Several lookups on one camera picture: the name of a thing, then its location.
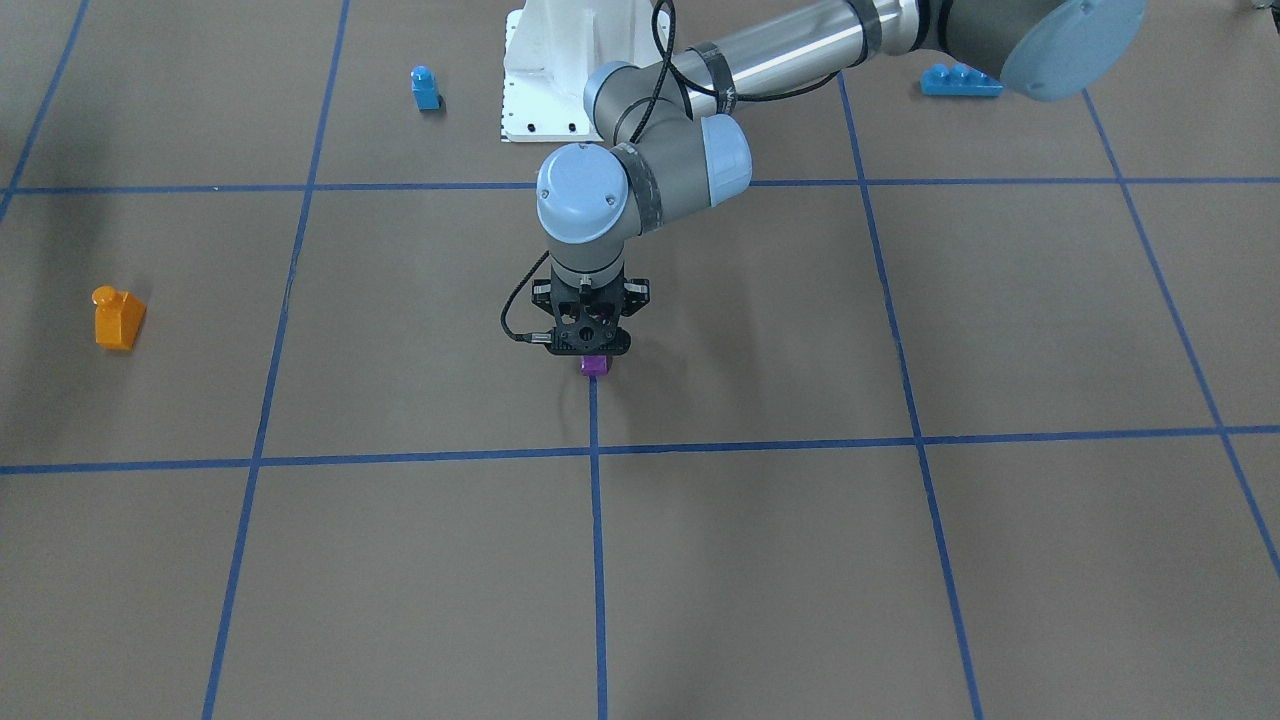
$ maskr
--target orange bottle-shaped toy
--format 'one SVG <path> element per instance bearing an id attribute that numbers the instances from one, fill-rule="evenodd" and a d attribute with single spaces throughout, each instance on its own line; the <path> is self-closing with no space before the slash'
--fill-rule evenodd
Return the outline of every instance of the orange bottle-shaped toy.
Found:
<path id="1" fill-rule="evenodd" d="M 93 340 L 108 350 L 133 350 L 147 306 L 109 284 L 93 291 Z"/>

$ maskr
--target blue toy block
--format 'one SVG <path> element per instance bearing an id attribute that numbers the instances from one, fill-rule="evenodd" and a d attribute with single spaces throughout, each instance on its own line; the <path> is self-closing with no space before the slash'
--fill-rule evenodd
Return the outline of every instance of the blue toy block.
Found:
<path id="1" fill-rule="evenodd" d="M 417 109 L 439 110 L 440 94 L 435 88 L 435 76 L 431 74 L 431 70 L 426 69 L 426 65 L 419 65 L 410 73 L 410 78 L 412 79 L 410 88 L 413 91 L 413 100 L 417 101 Z"/>
<path id="2" fill-rule="evenodd" d="M 969 65 L 933 65 L 920 76 L 920 90 L 925 95 L 951 95 L 964 97 L 1000 97 L 1005 86 L 998 79 Z"/>

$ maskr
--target round blue cap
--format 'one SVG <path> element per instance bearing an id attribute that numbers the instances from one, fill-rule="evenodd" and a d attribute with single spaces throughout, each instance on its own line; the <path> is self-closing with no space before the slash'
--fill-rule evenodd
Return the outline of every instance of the round blue cap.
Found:
<path id="1" fill-rule="evenodd" d="M 599 145 L 566 145 L 538 172 L 538 219 L 561 242 L 591 242 L 622 217 L 628 187 L 612 152 Z"/>
<path id="2" fill-rule="evenodd" d="M 586 78 L 586 87 L 582 88 L 582 109 L 586 110 L 586 119 L 595 122 L 595 96 L 600 94 L 600 88 L 604 87 L 604 81 L 609 79 L 609 76 L 616 73 L 622 68 L 634 68 L 631 63 L 623 63 L 622 60 L 613 60 L 612 63 L 605 63 L 595 72 L 591 77 Z"/>
<path id="3" fill-rule="evenodd" d="M 1000 82 L 1036 100 L 1061 100 L 1098 79 L 1138 36 L 1147 0 L 1066 0 L 1005 60 Z"/>
<path id="4" fill-rule="evenodd" d="M 703 147 L 714 208 L 751 184 L 751 147 L 737 120 L 728 115 L 703 118 Z"/>

